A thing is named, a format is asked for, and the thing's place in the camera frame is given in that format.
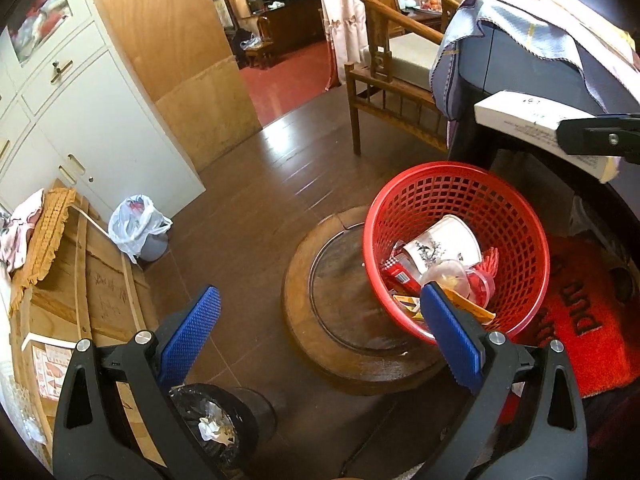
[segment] metal screw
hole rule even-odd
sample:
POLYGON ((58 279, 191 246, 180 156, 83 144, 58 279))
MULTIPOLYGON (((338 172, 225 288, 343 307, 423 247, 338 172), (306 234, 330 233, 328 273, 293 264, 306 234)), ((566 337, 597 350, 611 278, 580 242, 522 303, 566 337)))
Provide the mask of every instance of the metal screw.
POLYGON ((558 341, 558 339, 554 339, 551 343, 549 343, 549 346, 551 346, 551 349, 554 352, 562 352, 564 350, 564 345, 562 344, 562 341, 558 341))
POLYGON ((507 341, 504 334, 502 332, 489 332, 489 341, 491 341, 494 345, 501 345, 507 341))
POLYGON ((91 346, 91 341, 89 341, 88 339, 81 339, 80 341, 78 341, 76 349, 79 352, 86 352, 89 349, 89 346, 91 346))
POLYGON ((142 332, 138 332, 136 334, 136 343, 139 345, 143 345, 151 341, 151 332, 149 330, 143 330, 142 332))

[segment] red plastic basket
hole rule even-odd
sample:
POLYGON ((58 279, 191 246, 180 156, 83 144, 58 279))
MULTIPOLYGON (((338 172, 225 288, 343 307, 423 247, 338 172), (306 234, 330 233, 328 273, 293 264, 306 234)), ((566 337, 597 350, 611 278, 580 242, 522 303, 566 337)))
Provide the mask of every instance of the red plastic basket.
POLYGON ((377 297, 407 332, 435 343, 428 327, 413 321, 389 296, 380 264, 398 240, 411 241, 446 214, 463 219, 480 248, 500 252, 495 320, 487 330, 520 332, 542 303, 549 280, 549 248, 535 212, 494 174, 459 162, 430 162, 396 176, 378 193, 364 225, 364 264, 377 297))

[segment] barcode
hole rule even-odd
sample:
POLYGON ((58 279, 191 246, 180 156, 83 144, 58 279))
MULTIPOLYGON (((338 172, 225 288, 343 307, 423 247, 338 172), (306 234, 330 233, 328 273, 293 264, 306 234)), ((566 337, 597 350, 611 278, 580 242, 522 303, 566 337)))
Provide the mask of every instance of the barcode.
POLYGON ((403 285, 409 281, 409 277, 404 272, 398 272, 396 274, 396 279, 403 285))

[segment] round wooden table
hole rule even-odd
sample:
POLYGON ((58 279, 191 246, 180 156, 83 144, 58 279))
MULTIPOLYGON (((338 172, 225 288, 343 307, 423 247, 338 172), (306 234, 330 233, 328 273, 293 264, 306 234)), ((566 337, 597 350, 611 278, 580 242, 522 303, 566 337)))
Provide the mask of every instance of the round wooden table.
POLYGON ((357 395, 415 388, 444 360, 398 327, 375 297, 362 259, 367 206, 320 222, 289 264, 283 307, 293 339, 337 387, 357 395))

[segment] red doormat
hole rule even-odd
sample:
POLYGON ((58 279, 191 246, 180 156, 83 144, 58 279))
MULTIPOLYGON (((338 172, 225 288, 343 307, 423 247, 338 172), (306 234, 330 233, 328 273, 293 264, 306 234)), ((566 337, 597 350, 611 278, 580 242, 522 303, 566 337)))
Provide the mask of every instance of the red doormat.
POLYGON ((640 304, 620 303, 600 247, 580 238, 549 237, 551 276, 545 301, 517 342, 566 348, 582 397, 640 376, 640 304))

